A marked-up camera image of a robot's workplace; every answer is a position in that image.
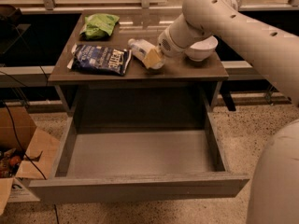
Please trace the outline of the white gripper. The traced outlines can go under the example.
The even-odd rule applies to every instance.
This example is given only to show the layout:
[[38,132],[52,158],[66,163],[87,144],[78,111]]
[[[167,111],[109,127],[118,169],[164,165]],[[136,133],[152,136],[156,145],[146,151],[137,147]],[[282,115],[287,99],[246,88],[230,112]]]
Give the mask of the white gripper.
[[179,30],[171,26],[166,28],[158,37],[158,47],[151,48],[142,60],[148,69],[160,69],[164,65],[164,56],[175,57],[181,54],[186,46],[180,37]]

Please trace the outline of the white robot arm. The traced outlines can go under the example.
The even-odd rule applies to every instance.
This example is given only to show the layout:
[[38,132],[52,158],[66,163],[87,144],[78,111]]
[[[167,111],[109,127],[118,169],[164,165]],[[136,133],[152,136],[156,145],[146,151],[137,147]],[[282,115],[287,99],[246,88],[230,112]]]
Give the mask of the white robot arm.
[[[211,35],[299,106],[299,36],[237,11],[235,0],[183,0],[159,36],[147,67],[160,67]],[[299,224],[299,120],[269,138],[251,181],[247,224]]]

